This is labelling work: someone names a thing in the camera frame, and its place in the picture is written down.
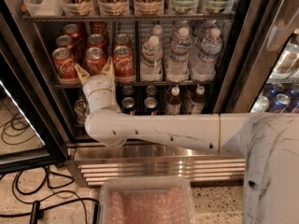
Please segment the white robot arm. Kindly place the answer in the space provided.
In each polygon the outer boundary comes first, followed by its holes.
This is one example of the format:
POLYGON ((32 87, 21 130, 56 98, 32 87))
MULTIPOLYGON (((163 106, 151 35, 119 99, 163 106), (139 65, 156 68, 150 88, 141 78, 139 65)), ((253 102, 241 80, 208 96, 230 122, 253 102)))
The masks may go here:
POLYGON ((290 113, 132 116, 116 101, 112 62, 92 76, 75 65, 90 114, 87 134, 106 147, 139 139, 243 158, 244 224, 299 224, 299 116, 290 113))

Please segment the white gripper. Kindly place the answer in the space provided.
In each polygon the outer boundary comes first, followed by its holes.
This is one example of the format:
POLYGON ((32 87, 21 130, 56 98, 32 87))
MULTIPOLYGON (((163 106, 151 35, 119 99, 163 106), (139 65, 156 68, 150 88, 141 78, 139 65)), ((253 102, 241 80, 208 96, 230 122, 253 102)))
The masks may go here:
POLYGON ((110 109, 120 112, 116 99, 116 87, 112 78, 115 77, 114 64, 111 56, 102 70, 103 75, 90 76, 78 63, 75 64, 78 79, 83 85, 83 92, 87 99, 90 112, 100 109, 110 109))

